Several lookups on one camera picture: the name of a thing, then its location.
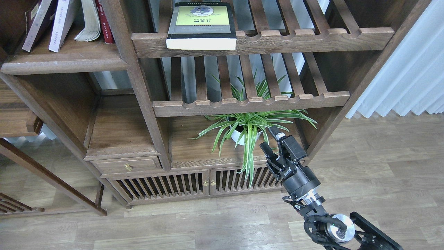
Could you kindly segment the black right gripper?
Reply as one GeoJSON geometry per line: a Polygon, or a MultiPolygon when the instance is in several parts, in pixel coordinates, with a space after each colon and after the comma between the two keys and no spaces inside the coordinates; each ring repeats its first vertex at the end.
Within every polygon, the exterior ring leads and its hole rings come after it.
{"type": "Polygon", "coordinates": [[[277,126],[271,126],[268,130],[279,147],[279,153],[276,155],[268,143],[260,144],[271,174],[277,181],[281,181],[294,200],[319,199],[316,188],[321,183],[311,169],[301,163],[301,159],[307,156],[305,150],[292,135],[286,136],[277,126]]]}

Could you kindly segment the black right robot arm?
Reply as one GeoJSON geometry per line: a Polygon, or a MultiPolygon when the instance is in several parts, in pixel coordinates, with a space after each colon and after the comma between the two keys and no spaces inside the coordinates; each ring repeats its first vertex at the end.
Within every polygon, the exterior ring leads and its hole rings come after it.
{"type": "Polygon", "coordinates": [[[325,199],[317,193],[320,181],[300,162],[306,157],[305,150],[292,135],[284,135],[276,126],[269,131],[277,142],[279,153],[273,153],[266,142],[260,144],[266,155],[266,165],[288,192],[283,200],[304,217],[304,230],[313,242],[327,250],[344,250],[344,244],[352,239],[360,243],[361,250],[402,249],[357,212],[349,216],[326,212],[322,206],[325,199]]]}

